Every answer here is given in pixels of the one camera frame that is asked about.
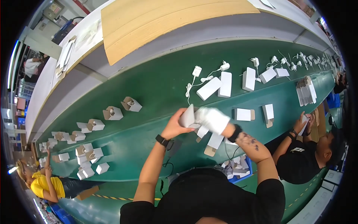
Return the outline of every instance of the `wristwatch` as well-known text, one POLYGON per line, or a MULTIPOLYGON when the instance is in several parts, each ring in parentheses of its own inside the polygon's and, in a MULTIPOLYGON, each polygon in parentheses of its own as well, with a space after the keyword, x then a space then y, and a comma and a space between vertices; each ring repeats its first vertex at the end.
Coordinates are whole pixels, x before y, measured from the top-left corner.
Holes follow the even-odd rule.
POLYGON ((163 138, 160 135, 157 135, 157 137, 155 137, 155 139, 157 140, 157 142, 159 142, 161 145, 163 145, 165 148, 167 147, 168 143, 170 140, 166 140, 165 138, 163 138))
POLYGON ((235 131, 230 138, 227 138, 230 142, 235 142, 239 134, 242 132, 241 127, 238 124, 234 124, 235 131))

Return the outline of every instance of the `tattooed arm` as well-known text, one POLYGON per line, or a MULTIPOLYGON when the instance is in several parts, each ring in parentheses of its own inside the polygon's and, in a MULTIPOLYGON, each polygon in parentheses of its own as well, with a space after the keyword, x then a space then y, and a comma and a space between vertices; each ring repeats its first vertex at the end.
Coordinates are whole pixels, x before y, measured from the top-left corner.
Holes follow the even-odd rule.
MULTIPOLYGON (((229 138, 233 135, 235 126, 228 123, 222 135, 229 138)), ((236 144, 242 148, 246 155, 257 164, 257 184, 266 179, 278 179, 276 166, 269 150, 261 142, 245 132, 241 132, 236 144)))

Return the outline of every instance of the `yellow t-shirt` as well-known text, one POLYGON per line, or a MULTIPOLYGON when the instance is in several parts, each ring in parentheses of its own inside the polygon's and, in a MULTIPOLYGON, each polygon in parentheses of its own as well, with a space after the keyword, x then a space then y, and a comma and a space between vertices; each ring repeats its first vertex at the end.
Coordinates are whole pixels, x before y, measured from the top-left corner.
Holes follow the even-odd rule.
MULTIPOLYGON (((32 177, 36 178, 36 179, 31 184, 31 190, 33 191, 33 193, 36 196, 38 196, 40 198, 44 198, 43 190, 47 190, 49 192, 46 176, 42 175, 39 171, 39 172, 34 173, 32 175, 32 177)), ((63 189, 63 185, 62 185, 60 178, 51 177, 51 183, 52 183, 53 187, 55 188, 57 197, 65 197, 65 190, 63 189)))

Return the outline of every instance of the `arm tattoo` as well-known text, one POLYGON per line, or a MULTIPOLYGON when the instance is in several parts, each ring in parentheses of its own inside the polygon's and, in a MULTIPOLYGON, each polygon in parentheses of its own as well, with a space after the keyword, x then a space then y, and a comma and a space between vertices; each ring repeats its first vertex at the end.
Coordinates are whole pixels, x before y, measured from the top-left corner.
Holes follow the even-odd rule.
MULTIPOLYGON (((242 134, 240 133, 238 136, 238 141, 247 145, 254 145, 257 140, 253 137, 251 137, 249 134, 242 132, 242 134)), ((256 151, 258 151, 258 145, 255 144, 255 149, 256 151)))

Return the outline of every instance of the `plastic crate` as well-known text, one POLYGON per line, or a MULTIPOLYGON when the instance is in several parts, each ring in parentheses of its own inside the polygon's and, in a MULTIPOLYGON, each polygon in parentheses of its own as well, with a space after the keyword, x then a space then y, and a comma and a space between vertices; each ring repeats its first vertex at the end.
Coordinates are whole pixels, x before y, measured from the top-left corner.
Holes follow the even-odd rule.
POLYGON ((250 159, 248 156, 246 156, 245 161, 247 162, 248 169, 249 169, 250 173, 249 173, 248 175, 244 176, 243 178, 240 178, 240 177, 238 177, 238 176, 234 176, 233 178, 231 178, 231 179, 228 180, 230 183, 235 184, 235 183, 237 183, 237 182, 239 182, 239 181, 242 181, 242 180, 244 180, 244 179, 249 178, 249 177, 252 176, 253 173, 252 173, 251 159, 250 159))

